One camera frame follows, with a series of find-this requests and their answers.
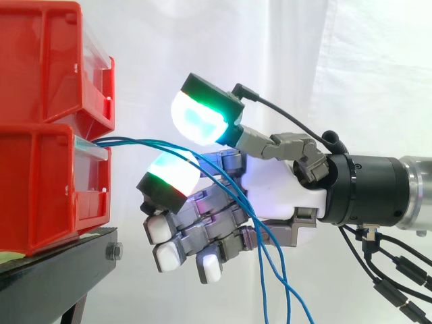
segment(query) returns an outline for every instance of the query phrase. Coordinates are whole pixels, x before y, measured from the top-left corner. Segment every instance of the red plastic bin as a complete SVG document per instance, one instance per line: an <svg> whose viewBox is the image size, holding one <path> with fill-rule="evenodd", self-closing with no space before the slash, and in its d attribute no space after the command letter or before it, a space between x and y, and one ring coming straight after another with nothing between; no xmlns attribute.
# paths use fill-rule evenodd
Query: red plastic bin
<svg viewBox="0 0 432 324"><path fill-rule="evenodd" d="M0 1L0 123L61 123L87 140L114 129L114 60L80 5Z"/></svg>
<svg viewBox="0 0 432 324"><path fill-rule="evenodd" d="M111 151L67 125L0 124L0 251L32 255L109 221Z"/></svg>

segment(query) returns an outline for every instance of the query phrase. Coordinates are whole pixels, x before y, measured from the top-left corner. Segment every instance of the green light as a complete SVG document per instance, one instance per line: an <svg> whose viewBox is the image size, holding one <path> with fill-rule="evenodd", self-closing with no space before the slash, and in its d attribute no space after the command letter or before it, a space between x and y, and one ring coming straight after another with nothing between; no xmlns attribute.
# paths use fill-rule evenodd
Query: green light
<svg viewBox="0 0 432 324"><path fill-rule="evenodd" d="M200 145L215 143L228 127L222 114L196 102L182 91L171 105L171 116L180 133Z"/></svg>
<svg viewBox="0 0 432 324"><path fill-rule="evenodd" d="M192 153L180 150L173 151L198 164ZM147 171L172 185L185 196L193 192L200 179L200 171L197 168L170 153L159 155Z"/></svg>

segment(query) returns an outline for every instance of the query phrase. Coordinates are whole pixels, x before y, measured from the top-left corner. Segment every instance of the white wall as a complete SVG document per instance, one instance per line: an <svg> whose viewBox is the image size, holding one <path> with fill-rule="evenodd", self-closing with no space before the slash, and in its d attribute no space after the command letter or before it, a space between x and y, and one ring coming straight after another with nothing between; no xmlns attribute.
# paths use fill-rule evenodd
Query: white wall
<svg viewBox="0 0 432 324"><path fill-rule="evenodd" d="M432 148L417 142L429 135L425 120L432 93L425 69L432 56L420 54L430 51L423 30L432 23L421 6L406 17L403 9L396 16L392 12L408 1L394 5L389 0L376 7L355 0L80 2L94 33L116 60L117 135L160 138L203 152L179 135L169 114L175 93L195 72L226 90L242 82L317 131L337 130L352 152L432 155ZM401 22L417 24L419 14L423 25L401 27ZM371 16L375 24L369 23ZM420 32L425 37L418 37ZM401 48L408 61L398 61L395 53ZM395 61L389 63L388 57ZM366 74L366 67L372 72ZM389 79L390 71L397 80ZM404 104L395 106L394 97L402 95ZM252 104L244 122L262 131L295 130ZM384 132L385 126L391 130ZM194 258L173 273L157 273L142 228L142 197L135 189L157 154L137 146L113 150L111 224L119 227L124 258L88 295L83 323L262 323L255 252L224 265L223 279L215 285L199 283ZM428 254L430 238L386 232ZM290 283L316 323L385 323L390 318L407 323L374 291L335 227L320 225L312 242L286 249L285 256ZM386 260L381 264L392 268ZM270 320L285 323L284 291L272 277L267 271ZM432 313L432 307L418 304ZM293 308L292 323L307 323L297 302Z"/></svg>

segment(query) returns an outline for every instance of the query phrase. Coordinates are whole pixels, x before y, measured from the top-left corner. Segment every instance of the silver metal cylinder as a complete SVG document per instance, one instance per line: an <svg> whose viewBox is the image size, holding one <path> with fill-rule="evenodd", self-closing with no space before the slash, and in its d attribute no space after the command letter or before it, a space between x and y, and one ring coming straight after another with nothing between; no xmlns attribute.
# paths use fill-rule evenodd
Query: silver metal cylinder
<svg viewBox="0 0 432 324"><path fill-rule="evenodd" d="M398 224L401 230L432 231L432 158L402 157L408 173L410 200Z"/></svg>

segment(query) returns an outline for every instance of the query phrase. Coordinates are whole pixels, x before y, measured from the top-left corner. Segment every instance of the blue wire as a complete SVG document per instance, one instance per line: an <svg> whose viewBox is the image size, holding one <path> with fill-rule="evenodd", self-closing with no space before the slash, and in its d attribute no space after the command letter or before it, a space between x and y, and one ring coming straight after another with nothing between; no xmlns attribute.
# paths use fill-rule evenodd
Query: blue wire
<svg viewBox="0 0 432 324"><path fill-rule="evenodd" d="M257 232L257 240L260 242L259 246L258 246L258 252L259 252L259 259L260 259L260 270L261 270L261 287L263 289L263 304L264 304L264 313L265 313L265 320L266 323L268 323L268 318L267 318L267 296L266 296L266 291L265 291L265 284L264 284L264 273L263 273L263 263L262 263L262 255L261 255L261 248L265 251L265 255L270 263L270 266L274 272L274 274L276 275L276 277L278 278L278 280L280 280L280 282L282 282L286 288L287 291L287 302L288 302L288 318L287 318L287 323L289 323L290 321L290 305L289 305L289 292L293 293L293 295L295 295L295 297L299 300L299 302L301 303L301 305L303 306L303 309L310 321L310 323L314 323L311 314L309 312L309 310L307 309L306 304L304 303L303 299L301 299L301 297L298 295L298 293L292 289L290 287L290 285L288 284L288 281L286 279L286 270L285 270L285 262L284 262L284 255L283 252L281 250L280 245L277 243L277 240L275 238L275 236L273 235L273 233L271 233L271 231L269 230L269 228L262 223L255 215L252 206L250 205L248 199L246 198L246 196L244 195L244 193L239 189L239 187L236 185L236 183L226 174L226 172L224 172L224 170L220 169L218 166L214 165L214 163L212 163L211 161L209 161L208 159L206 159L205 157L203 157L202 155L199 155L198 153L195 153L194 151L191 151L187 148L178 146L178 145L174 145L172 143L168 143L168 142L164 142L164 141L160 141L160 140L133 140L131 138L124 138L124 137L111 137L111 138L102 138L99 140L94 141L95 143L99 144L100 146L119 146L119 145L124 145L124 144L143 144L143 145L147 145L156 149L161 149L162 151L174 154L175 156L189 162L190 164L192 164L193 166L197 167L200 171L202 171L204 174L206 174L206 176L208 176L210 179L212 179L219 187L221 187L224 191L226 191L230 196L232 196L232 198L251 216L252 220L254 221L254 225L255 227L258 229ZM215 168L221 175L223 175L228 182L231 183L231 185L233 186L233 188L236 190L236 192L238 193L239 197L246 203L244 204L242 201L239 201L239 199L232 193L230 192L225 186L223 186L222 184L220 184L212 175L210 175L208 172L206 172L205 170L203 170L201 167L199 167L198 165L196 165L195 163L188 161L187 158L183 157L182 155L174 152L174 151L170 151L167 150L165 148L160 147L158 144L163 145L163 146L168 146L170 148L173 149L180 149L183 151L189 151L191 152L193 155L195 155L196 157L201 158L202 160L206 161L209 165L211 165L213 168ZM268 253L268 250L266 248L266 246L263 244L262 238L261 238L261 231L259 230L259 227L264 228L264 230L270 235L271 239L273 240L274 244L276 245L278 251L279 251L279 255L281 257L281 262L282 262L282 271L284 276L281 277L280 274L277 272L277 269L275 268L275 265L273 264L273 261L271 260L271 257Z"/></svg>
<svg viewBox="0 0 432 324"><path fill-rule="evenodd" d="M110 140L122 140L123 142L113 142L113 144L115 144L115 146L117 146L117 145L122 145L122 144L145 144L145 143L157 143L157 144L162 144L162 145L164 145L164 146L168 146L168 147L171 147L171 148L175 148L175 149L182 149L183 151L189 151L189 152L191 152L192 154L194 154L195 156L198 156L198 157L200 157L201 159L203 159L204 161L206 161L207 163L209 163L209 165L212 165L212 167L214 167L217 171L219 171L222 175L224 175L226 178L227 178L227 180L233 185L233 187L236 189L236 191L238 192L238 194L239 194L239 196L240 197L242 197L242 198L244 198L244 200L246 200L246 203L247 203L247 205L248 206L250 206L250 208L246 208L242 203L240 203L239 205L243 208L243 209L245 209L246 211L248 211L249 213L250 213L250 215L251 215L251 217L252 217L252 219L255 219L255 220L257 220L257 222L258 222L258 224L259 225L257 225L257 223L256 223L256 221L254 220L254 224L255 224L255 227L256 228L258 228L259 229L259 226L261 226L261 227L263 227L263 228L265 228L265 230L266 230L266 232L272 237L272 240L275 242L275 245L276 245L276 247L278 248L278 250L279 250L279 255L281 256L281 261L282 261L282 267L284 268L284 265L285 265L285 262L284 262L284 255L283 255L283 252L281 251L281 248L280 248L280 245L277 243L277 240L276 240L276 238L274 237L274 235L273 235L273 233L271 233L271 231L269 231L269 229L268 229L268 227L267 226L265 226L261 221L259 221L257 218L256 218L256 215L254 214L254 212L251 212L251 209L253 210L253 208L252 208L252 206L250 205L250 203L249 203L249 201L248 201L248 199L246 198L246 196L243 194L243 192L241 192L241 190L239 189L239 187L237 187L237 185L234 183L234 181L226 174L226 172L224 172L224 170L221 170L220 168L218 168L218 166L216 166L216 165L214 165L211 161L209 161L208 159L206 159L205 157L203 157L203 156L201 156L201 155L199 155L198 153L195 153L194 151L191 151L191 150L189 150L189 149L187 149L187 148L183 148L183 147L181 147L181 146L178 146L178 145L174 145L174 144L172 144L172 143L168 143L168 142L164 142L164 141L160 141L160 140L133 140L133 139L131 139L131 138L122 138L122 137L117 137L117 138L109 138ZM214 177L212 177L211 175L208 175L214 182L216 181L215 179L214 179ZM275 274L276 274L276 276L278 277L278 279L279 280L281 280L280 278L280 275L277 273L277 270L275 270L275 266L274 266L274 264L273 264L273 261L271 260L271 257L269 256L269 253L268 253L268 251L267 251L267 248L265 247L265 245L263 244L263 242L262 242L262 239L261 238L258 238L257 237L257 239L258 239L258 241L260 242L260 244L259 244L259 255L260 255L260 253L261 253L261 251L260 251L260 246L265 250L265 252L266 252L266 257L267 257L267 259L268 259L268 261L269 261L269 263L270 263L270 265L272 266L272 270L273 270L273 272L275 272ZM263 265L262 265L262 260L261 260L261 263L260 263L260 270L262 269L262 267L263 267ZM284 277L286 278L286 272L285 272L286 270L285 269L283 269L283 274L284 274ZM261 282L263 283L263 273L261 272ZM284 286L285 286L285 289L286 289L286 293L287 293L287 296L288 296L288 298L287 298L287 302L288 302L288 316L287 316L287 322L289 322L290 321L290 305L289 305L289 303L290 303L290 299L289 299L289 285L288 285L288 281L286 280L286 279L283 279L283 280L281 280L281 282L284 284ZM266 295L265 295L265 287L264 287L264 290L263 290L263 300L265 300L265 304L267 303L267 297L266 297ZM306 314L308 315L308 318L309 319L311 319L311 317L310 317L310 313L309 313L309 311L307 310L307 307L305 308L305 311L306 311ZM265 319L267 318L266 317L266 313L267 313L267 308L265 307Z"/></svg>
<svg viewBox="0 0 432 324"><path fill-rule="evenodd" d="M98 142L102 142L102 141L108 141L108 140L120 140L123 142L117 142L117 143L121 143L119 145L123 145L123 144L142 144L140 143L140 141L145 141L145 142L153 142L153 143L157 143L163 146L168 146L171 147L173 149L180 149L182 151L188 151L190 153L192 153L195 157L199 157L200 159L202 159L203 161L206 161L209 165L211 165L214 169L216 169L224 178L226 178L228 180L228 182L233 186L233 188L236 190L236 192L238 193L239 197L244 201L244 203L246 205L249 206L248 210L249 211L253 211L253 207L250 205L249 200L247 199L247 197L244 195L244 193L239 189L239 187L237 186L237 184L231 179L231 177L222 169L220 169L218 166L216 166L213 162L211 162L210 160L208 160L206 157L188 149L188 148L184 148L182 146L178 146L163 140L134 140L131 138L125 138L125 137L121 137L121 136L114 136L114 137L108 137L108 138L101 138L99 140L95 140L95 143ZM283 279L286 281L286 283L288 283L288 276L286 273L286 264L285 264L285 258L284 258L284 253L281 249L281 246L279 245L279 243L277 242L275 236L269 231L269 229L267 228L267 226L265 227L266 232L269 233L269 235L271 236L273 242L275 243L275 246L278 250L279 253L279 257L281 260L281 267L282 267L282 274L283 274ZM257 234L257 241L262 242L261 240L261 233ZM286 300L287 300L287 324L290 324L290 320L291 320L291 298L290 298L290 291L289 289L285 286L285 291L286 291Z"/></svg>

